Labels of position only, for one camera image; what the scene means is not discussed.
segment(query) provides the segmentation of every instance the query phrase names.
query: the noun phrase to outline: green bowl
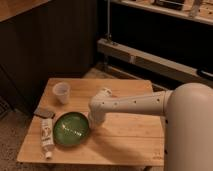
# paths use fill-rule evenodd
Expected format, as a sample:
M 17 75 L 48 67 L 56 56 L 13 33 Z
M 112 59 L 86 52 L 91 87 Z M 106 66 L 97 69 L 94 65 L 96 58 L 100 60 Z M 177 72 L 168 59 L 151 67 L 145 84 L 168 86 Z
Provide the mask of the green bowl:
M 89 122 L 79 112 L 69 112 L 62 115 L 54 124 L 54 141 L 62 146 L 71 147 L 80 144 L 90 132 Z

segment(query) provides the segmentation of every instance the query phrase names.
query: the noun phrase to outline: white cup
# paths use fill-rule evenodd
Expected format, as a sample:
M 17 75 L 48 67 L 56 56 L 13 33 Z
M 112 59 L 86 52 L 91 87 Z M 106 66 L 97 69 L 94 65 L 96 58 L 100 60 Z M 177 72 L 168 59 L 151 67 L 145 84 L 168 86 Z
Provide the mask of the white cup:
M 62 104 L 69 103 L 70 100 L 70 85 L 66 82 L 60 82 L 54 85 L 53 94 Z

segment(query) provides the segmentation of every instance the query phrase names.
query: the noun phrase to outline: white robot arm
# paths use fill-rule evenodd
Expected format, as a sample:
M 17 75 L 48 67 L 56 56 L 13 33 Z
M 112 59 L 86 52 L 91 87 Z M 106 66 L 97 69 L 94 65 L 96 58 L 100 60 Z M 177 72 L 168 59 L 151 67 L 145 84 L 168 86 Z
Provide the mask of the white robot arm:
M 213 90 L 188 83 L 174 91 L 115 98 L 103 88 L 90 104 L 92 129 L 108 112 L 150 114 L 166 117 L 165 171 L 213 170 Z

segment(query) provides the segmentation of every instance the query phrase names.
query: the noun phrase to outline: speckled floor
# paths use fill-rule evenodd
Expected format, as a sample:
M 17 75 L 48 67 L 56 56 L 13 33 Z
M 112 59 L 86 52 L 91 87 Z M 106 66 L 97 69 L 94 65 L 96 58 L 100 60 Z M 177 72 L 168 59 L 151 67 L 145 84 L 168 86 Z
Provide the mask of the speckled floor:
M 116 78 L 96 68 L 85 74 L 85 78 Z M 0 119 L 0 171 L 142 171 L 143 167 L 97 166 L 97 165 L 45 165 L 18 163 L 16 157 L 31 122 L 31 117 L 20 112 L 9 112 Z M 150 171 L 163 171 L 152 168 Z

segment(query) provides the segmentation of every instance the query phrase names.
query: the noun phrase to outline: wall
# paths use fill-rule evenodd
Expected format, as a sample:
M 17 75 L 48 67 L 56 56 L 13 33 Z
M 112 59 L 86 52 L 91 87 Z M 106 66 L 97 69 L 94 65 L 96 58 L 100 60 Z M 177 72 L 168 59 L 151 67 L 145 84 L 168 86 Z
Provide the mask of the wall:
M 49 77 L 81 77 L 88 71 L 96 17 L 96 0 L 54 0 L 0 23 L 1 68 L 30 112 Z M 0 94 L 7 89 L 0 83 Z

